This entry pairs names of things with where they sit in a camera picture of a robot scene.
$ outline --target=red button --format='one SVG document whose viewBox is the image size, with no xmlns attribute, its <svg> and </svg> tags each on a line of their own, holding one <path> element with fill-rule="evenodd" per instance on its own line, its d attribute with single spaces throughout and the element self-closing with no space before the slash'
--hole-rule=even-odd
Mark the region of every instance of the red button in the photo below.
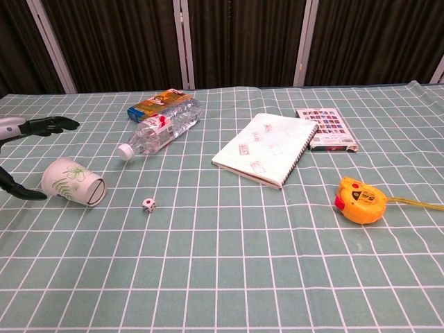
<svg viewBox="0 0 444 333">
<path fill-rule="evenodd" d="M 345 207 L 345 203 L 338 196 L 334 199 L 334 205 L 339 208 L 339 210 L 343 210 Z"/>
</svg>

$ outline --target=spiral notebook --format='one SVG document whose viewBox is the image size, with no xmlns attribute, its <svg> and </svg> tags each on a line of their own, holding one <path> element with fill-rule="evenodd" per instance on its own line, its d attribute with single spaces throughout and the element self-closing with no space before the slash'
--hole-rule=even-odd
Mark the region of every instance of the spiral notebook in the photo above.
<svg viewBox="0 0 444 333">
<path fill-rule="evenodd" d="M 280 189 L 317 130 L 316 121 L 259 113 L 212 163 Z"/>
</svg>

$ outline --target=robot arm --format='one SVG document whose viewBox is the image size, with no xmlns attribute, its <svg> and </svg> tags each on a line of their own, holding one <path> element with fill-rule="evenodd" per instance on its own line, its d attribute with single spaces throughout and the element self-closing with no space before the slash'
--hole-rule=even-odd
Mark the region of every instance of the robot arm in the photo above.
<svg viewBox="0 0 444 333">
<path fill-rule="evenodd" d="M 66 117 L 47 117 L 41 119 L 25 120 L 20 117 L 7 117 L 0 119 L 0 149 L 13 140 L 39 135 L 48 137 L 53 133 L 62 133 L 63 130 L 75 130 L 79 127 L 77 121 Z M 39 191 L 26 189 L 17 184 L 14 178 L 0 167 L 0 188 L 22 200 L 45 200 L 46 195 Z"/>
</svg>

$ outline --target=black curtain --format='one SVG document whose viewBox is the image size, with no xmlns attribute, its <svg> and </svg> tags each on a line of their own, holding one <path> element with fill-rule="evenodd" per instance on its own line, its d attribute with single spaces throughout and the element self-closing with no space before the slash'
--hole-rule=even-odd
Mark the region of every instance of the black curtain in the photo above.
<svg viewBox="0 0 444 333">
<path fill-rule="evenodd" d="M 428 83 L 443 54 L 443 0 L 321 0 L 305 85 Z"/>
<path fill-rule="evenodd" d="M 0 0 L 0 97 L 63 93 L 26 0 Z"/>
<path fill-rule="evenodd" d="M 79 92 L 182 88 L 172 1 L 42 3 Z"/>
<path fill-rule="evenodd" d="M 305 0 L 188 0 L 196 88 L 293 85 Z"/>
</svg>

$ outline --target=plastic water bottle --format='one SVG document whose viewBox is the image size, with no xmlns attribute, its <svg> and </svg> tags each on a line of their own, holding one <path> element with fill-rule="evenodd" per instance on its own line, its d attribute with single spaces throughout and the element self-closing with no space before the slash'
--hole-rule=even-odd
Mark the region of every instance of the plastic water bottle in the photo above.
<svg viewBox="0 0 444 333">
<path fill-rule="evenodd" d="M 196 125 L 201 114 L 202 108 L 196 99 L 167 108 L 162 114 L 140 122 L 128 142 L 117 147 L 117 152 L 125 161 L 135 155 L 154 155 Z"/>
</svg>

